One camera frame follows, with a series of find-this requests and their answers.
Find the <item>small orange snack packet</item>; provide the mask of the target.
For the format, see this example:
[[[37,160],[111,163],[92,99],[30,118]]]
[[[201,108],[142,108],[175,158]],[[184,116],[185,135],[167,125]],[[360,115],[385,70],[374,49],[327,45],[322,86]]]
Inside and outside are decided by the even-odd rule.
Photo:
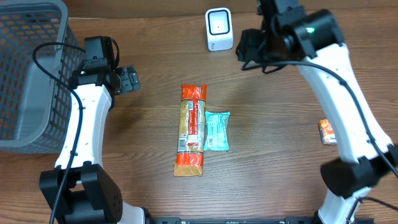
[[[331,123],[327,119],[322,119],[318,122],[318,129],[323,145],[337,144],[334,130],[331,126]]]

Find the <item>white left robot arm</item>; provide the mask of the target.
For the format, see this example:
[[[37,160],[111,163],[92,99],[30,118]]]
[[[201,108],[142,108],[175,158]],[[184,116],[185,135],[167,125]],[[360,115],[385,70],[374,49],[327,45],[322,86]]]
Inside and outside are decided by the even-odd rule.
[[[39,187],[51,208],[51,223],[150,223],[146,209],[126,203],[103,168],[103,137],[114,97],[140,88],[134,67],[75,70],[65,84],[72,96],[67,135],[52,170]]]

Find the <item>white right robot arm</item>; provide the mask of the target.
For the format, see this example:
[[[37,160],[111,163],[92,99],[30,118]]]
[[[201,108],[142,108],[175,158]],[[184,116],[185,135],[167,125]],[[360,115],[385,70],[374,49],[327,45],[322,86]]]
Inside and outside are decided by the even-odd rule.
[[[244,70],[298,68],[313,88],[336,136],[337,159],[320,168],[327,186],[315,223],[354,223],[359,204],[389,172],[397,147],[381,129],[355,77],[343,33],[333,14],[307,14],[301,6],[261,4],[260,29],[246,29],[236,48]]]

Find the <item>white barcode scanner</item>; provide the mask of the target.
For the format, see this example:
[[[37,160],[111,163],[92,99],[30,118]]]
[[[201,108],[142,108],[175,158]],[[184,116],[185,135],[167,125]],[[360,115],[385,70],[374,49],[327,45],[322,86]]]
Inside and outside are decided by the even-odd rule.
[[[208,50],[229,50],[233,47],[233,24],[231,11],[226,7],[209,9],[205,13]]]

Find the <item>teal tissue packet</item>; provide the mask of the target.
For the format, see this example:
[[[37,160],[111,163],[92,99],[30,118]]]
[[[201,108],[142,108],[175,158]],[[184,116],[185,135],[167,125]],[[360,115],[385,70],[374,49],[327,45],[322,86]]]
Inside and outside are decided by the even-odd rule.
[[[206,141],[205,151],[229,151],[228,121],[230,112],[212,113],[205,112]]]

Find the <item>grey plastic mesh basket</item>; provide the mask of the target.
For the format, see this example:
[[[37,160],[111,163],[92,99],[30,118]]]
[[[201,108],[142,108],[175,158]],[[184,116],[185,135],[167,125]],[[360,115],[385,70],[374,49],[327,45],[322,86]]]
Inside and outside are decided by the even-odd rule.
[[[71,95],[66,83],[85,54],[63,1],[1,1],[1,150],[59,153]]]

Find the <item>long orange noodle package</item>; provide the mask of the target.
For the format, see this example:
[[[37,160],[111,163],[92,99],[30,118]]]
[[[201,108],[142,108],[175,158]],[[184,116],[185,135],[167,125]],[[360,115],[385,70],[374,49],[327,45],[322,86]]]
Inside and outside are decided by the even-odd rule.
[[[203,175],[206,92],[206,85],[182,85],[176,177]]]

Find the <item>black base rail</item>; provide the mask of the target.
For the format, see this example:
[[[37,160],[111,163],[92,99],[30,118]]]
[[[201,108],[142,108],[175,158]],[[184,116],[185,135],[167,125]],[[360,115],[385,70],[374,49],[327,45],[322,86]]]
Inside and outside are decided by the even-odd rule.
[[[280,219],[247,219],[247,220],[227,220],[227,219],[181,219],[179,217],[159,217],[152,218],[147,223],[155,224],[312,224],[321,223],[313,221],[312,217],[285,217]]]

